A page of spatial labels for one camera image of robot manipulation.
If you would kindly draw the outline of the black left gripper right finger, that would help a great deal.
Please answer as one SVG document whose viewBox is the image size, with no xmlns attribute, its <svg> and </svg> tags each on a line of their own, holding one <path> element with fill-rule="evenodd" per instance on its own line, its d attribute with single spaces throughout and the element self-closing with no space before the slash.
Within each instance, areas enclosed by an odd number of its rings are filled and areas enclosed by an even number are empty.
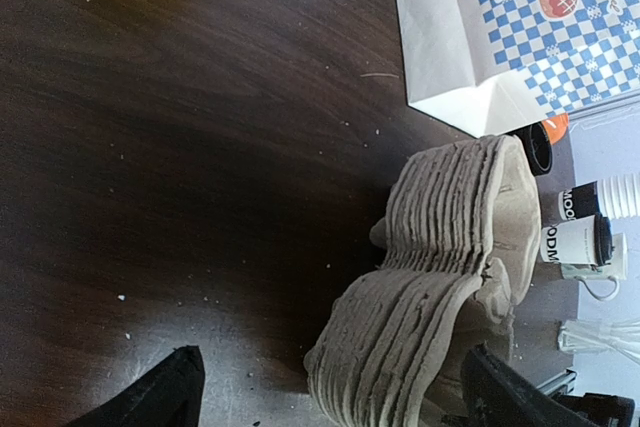
<svg viewBox="0 0 640 427">
<path fill-rule="evenodd" d="M 471 426 L 570 427 L 592 423 L 552 400 L 488 350 L 474 346 L 461 368 Z"/>
</svg>

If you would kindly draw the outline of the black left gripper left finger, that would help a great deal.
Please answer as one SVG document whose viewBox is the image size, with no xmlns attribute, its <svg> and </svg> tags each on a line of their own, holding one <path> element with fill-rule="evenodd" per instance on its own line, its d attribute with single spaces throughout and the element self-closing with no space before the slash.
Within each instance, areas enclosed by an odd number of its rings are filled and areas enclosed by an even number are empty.
<svg viewBox="0 0 640 427">
<path fill-rule="evenodd" d="M 111 400 L 66 426 L 197 426 L 204 384 L 200 349 L 180 347 Z"/>
</svg>

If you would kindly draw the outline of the cardboard cup carrier stack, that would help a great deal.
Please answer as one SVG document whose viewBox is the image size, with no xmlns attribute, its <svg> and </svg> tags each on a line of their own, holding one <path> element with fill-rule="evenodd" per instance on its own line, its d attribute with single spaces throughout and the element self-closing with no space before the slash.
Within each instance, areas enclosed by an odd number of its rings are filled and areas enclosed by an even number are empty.
<svg viewBox="0 0 640 427">
<path fill-rule="evenodd" d="M 411 156 L 371 241 L 382 264 L 335 301 L 306 354 L 308 388 L 339 426 L 436 426 L 463 415 L 475 344 L 513 351 L 541 238 L 521 141 L 486 136 Z"/>
</svg>

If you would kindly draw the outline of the white paper coffee cup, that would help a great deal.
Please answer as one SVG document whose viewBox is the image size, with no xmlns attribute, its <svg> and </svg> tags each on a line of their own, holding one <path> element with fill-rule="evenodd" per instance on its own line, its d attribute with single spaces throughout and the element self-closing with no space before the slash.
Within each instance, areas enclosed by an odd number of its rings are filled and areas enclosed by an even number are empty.
<svg viewBox="0 0 640 427">
<path fill-rule="evenodd" d="M 540 257 L 555 264 L 594 265 L 595 217 L 552 224 L 541 229 Z"/>
</svg>

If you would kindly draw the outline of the black plastic cup lid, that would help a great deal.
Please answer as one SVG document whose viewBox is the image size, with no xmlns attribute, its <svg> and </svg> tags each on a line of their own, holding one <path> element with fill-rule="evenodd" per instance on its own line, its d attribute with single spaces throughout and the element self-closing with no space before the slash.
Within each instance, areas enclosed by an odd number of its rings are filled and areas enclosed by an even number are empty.
<svg viewBox="0 0 640 427">
<path fill-rule="evenodd" d="M 610 220 L 598 213 L 594 216 L 594 259 L 600 267 L 609 263 L 613 256 L 613 234 Z"/>
</svg>

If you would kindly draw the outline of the ceramic mug with coral print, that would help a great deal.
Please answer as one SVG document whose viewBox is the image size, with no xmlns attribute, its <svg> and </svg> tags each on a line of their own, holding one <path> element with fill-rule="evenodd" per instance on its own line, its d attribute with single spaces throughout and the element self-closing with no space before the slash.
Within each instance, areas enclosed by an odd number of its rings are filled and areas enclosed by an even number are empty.
<svg viewBox="0 0 640 427">
<path fill-rule="evenodd" d="M 581 282 L 587 292 L 600 302 L 614 299 L 620 290 L 620 284 L 627 279 L 628 274 L 628 242 L 624 233 L 613 236 L 613 255 L 611 260 L 603 266 L 588 267 L 586 265 L 561 265 L 561 275 L 565 280 Z M 598 294 L 589 282 L 610 282 L 613 289 L 608 294 Z"/>
</svg>

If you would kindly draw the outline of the white paper cup stack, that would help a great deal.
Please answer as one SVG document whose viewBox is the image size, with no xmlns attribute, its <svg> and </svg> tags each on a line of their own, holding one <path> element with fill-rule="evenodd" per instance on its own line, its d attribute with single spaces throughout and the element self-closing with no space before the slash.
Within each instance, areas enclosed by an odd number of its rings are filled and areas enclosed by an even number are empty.
<svg viewBox="0 0 640 427">
<path fill-rule="evenodd" d="M 609 219 L 639 216 L 639 174 L 611 176 L 561 191 L 557 197 L 562 220 L 601 214 Z"/>
</svg>

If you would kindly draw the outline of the black cup lid stack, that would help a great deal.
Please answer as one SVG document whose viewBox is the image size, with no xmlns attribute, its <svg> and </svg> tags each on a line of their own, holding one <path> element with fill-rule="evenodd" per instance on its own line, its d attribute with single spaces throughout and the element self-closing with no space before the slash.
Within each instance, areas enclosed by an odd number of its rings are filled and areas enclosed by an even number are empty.
<svg viewBox="0 0 640 427">
<path fill-rule="evenodd" d="M 510 132 L 520 139 L 534 176 L 546 175 L 553 164 L 552 144 L 541 122 L 533 123 Z"/>
</svg>

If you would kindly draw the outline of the orange plastic bowl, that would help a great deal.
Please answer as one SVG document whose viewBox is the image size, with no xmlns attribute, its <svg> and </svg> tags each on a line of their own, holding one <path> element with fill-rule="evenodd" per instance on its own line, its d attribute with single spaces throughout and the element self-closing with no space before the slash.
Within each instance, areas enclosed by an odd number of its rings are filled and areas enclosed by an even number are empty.
<svg viewBox="0 0 640 427">
<path fill-rule="evenodd" d="M 569 115 L 563 113 L 547 118 L 541 122 L 551 145 L 558 143 L 567 133 L 569 128 Z"/>
</svg>

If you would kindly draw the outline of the blue checkered paper bag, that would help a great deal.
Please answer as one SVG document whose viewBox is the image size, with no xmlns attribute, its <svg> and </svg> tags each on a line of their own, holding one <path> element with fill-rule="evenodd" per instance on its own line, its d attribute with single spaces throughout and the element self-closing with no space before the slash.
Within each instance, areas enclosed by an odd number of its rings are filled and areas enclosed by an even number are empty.
<svg viewBox="0 0 640 427">
<path fill-rule="evenodd" d="M 639 0 L 396 0 L 408 104 L 482 137 L 639 87 Z"/>
</svg>

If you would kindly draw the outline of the metal front rail base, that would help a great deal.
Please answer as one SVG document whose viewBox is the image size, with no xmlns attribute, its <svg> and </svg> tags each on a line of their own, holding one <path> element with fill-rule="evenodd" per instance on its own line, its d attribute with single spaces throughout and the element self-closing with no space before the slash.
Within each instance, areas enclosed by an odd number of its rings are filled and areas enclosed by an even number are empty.
<svg viewBox="0 0 640 427">
<path fill-rule="evenodd" d="M 539 384 L 537 389 L 549 397 L 571 395 L 575 389 L 576 379 L 577 373 L 571 369 L 566 369 Z"/>
</svg>

